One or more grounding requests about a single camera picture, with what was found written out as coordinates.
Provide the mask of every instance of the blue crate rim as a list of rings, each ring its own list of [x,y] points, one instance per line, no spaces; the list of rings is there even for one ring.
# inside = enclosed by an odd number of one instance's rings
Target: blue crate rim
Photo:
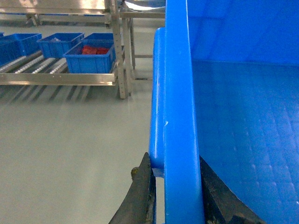
[[[40,33],[17,33],[17,34],[10,34],[10,35],[7,35],[7,36],[3,36],[3,37],[9,37],[9,36],[14,36],[14,35],[22,35],[22,34],[28,34],[28,35],[31,35],[31,36],[29,36],[29,37],[26,37],[26,38],[24,38],[24,39],[21,39],[21,40],[7,40],[7,39],[1,39],[0,38],[0,41],[11,41],[11,42],[14,42],[14,41],[24,41],[24,40],[27,40],[27,39],[29,39],[29,38],[32,38],[32,37],[34,37],[34,36],[38,36],[38,35],[42,35],[42,34],[40,34]]]
[[[72,40],[69,40],[69,41],[50,42],[50,40],[48,40],[48,41],[45,40],[46,38],[49,38],[49,37],[54,36],[56,34],[78,34],[78,36],[74,37]],[[50,36],[47,36],[47,37],[45,37],[43,39],[38,40],[37,42],[38,43],[49,43],[50,42],[50,43],[55,43],[55,44],[58,44],[58,43],[69,43],[69,42],[72,42],[72,41],[74,41],[74,40],[76,40],[79,37],[84,36],[84,35],[85,35],[85,33],[54,33],[54,34],[51,34]]]

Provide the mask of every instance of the steel shelf leg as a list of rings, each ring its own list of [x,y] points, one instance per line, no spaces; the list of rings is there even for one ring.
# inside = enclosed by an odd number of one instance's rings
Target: steel shelf leg
[[[132,53],[132,65],[135,70],[136,62],[135,62],[135,40],[134,40],[134,22],[133,18],[130,21],[130,36],[131,36],[131,53]]]
[[[126,78],[123,67],[121,30],[119,25],[119,12],[117,0],[111,0],[111,25],[113,29],[114,47],[116,52],[120,97],[121,99],[125,99],[129,95],[128,82],[130,82],[130,79]]]
[[[128,27],[128,19],[122,19],[123,38],[125,45],[125,62],[126,62],[126,76],[128,80],[128,92],[129,95],[132,93],[131,85],[131,57],[130,57],[130,31]]]

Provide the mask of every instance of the epoxy floor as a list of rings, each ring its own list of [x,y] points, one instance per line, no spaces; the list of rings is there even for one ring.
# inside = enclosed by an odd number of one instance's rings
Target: epoxy floor
[[[135,22],[136,52],[150,53],[163,21]],[[109,32],[104,26],[1,23],[6,33]],[[150,77],[150,59],[137,76]],[[0,86],[0,223],[107,224],[148,151],[151,81],[115,87]],[[164,182],[157,180],[157,223]]]

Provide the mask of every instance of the crate wall texture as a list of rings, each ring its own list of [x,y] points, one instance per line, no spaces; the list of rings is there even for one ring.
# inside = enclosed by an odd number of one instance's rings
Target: crate wall texture
[[[299,63],[299,2],[188,0],[192,57]]]

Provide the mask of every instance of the conveyor rack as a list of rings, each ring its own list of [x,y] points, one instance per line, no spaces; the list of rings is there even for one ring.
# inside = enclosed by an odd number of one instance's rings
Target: conveyor rack
[[[112,73],[109,74],[68,74],[63,71],[66,65],[57,69],[54,74],[49,74],[52,72],[51,69],[55,69],[53,64],[59,66],[59,63],[62,63],[62,61],[54,60],[50,63],[41,60],[40,63],[36,63],[36,66],[30,66],[30,68],[19,74],[15,74],[16,69],[21,69],[23,65],[33,62],[39,57],[33,55],[15,61],[7,68],[1,68],[0,84],[113,85],[118,80],[120,97],[125,99],[131,95],[130,69],[126,74],[123,65],[124,58],[117,0],[36,0],[34,2],[31,0],[0,0],[0,13],[103,15],[109,19],[116,53],[116,63]],[[96,16],[94,20],[99,18],[102,18],[102,16]],[[49,63],[50,67],[45,66],[40,69],[41,66],[44,66],[43,63]]]
[[[0,67],[1,85],[117,85],[117,63],[107,74],[70,74],[65,58],[44,58],[41,51]]]

